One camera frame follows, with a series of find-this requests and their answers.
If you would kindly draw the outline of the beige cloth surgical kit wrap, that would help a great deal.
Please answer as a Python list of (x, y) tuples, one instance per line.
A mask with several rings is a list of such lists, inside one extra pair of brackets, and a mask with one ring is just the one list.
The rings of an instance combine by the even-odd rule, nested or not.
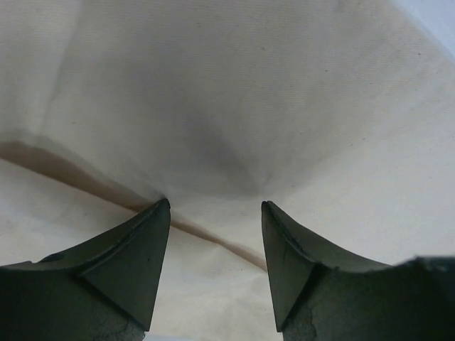
[(150, 339), (278, 340), (260, 205), (454, 254), (453, 1), (2, 1), (1, 262), (162, 197)]

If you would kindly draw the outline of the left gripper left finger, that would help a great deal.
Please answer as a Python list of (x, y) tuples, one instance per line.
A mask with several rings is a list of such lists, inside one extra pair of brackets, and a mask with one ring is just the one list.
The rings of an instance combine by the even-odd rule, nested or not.
[(1, 267), (2, 340), (142, 340), (170, 230), (159, 200), (130, 220), (38, 262)]

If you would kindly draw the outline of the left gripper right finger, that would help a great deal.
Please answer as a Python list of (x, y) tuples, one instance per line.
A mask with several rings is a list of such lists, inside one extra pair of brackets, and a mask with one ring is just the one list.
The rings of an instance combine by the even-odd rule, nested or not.
[(454, 258), (394, 266), (350, 252), (261, 206), (277, 331), (285, 340), (453, 340)]

